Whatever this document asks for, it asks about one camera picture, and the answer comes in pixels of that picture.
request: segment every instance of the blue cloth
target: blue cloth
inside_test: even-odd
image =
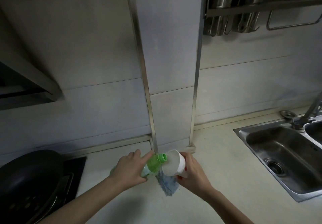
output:
[[[162,170],[160,170],[155,177],[157,178],[159,185],[161,186],[166,196],[172,196],[179,187],[179,183],[177,183],[176,177],[166,176],[164,175]]]

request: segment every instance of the wall-mounted rack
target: wall-mounted rack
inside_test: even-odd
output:
[[[280,27],[270,27],[272,12],[280,9],[322,5],[322,0],[206,0],[205,35],[221,36],[230,31],[249,33],[256,31],[256,22],[260,12],[270,11],[266,28],[269,31],[316,24],[315,22],[299,23]],[[228,21],[233,18],[231,30],[227,30]]]

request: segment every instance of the hand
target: hand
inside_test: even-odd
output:
[[[177,176],[177,182],[200,198],[204,198],[213,189],[211,183],[201,165],[190,153],[180,152],[180,154],[185,157],[188,177]]]
[[[130,152],[128,155],[121,157],[114,171],[109,176],[109,178],[115,179],[122,191],[147,181],[146,178],[141,177],[141,172],[147,160],[152,157],[154,152],[150,151],[142,158],[140,154],[141,151],[137,149],[134,153]]]

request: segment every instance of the sink strainer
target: sink strainer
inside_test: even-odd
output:
[[[286,172],[283,169],[283,165],[274,159],[266,159],[265,164],[272,170],[277,176],[285,176]]]

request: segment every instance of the stainless steel sink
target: stainless steel sink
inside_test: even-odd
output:
[[[234,129],[297,202],[322,194],[322,116],[316,118],[321,121],[306,124],[306,131],[287,120]]]

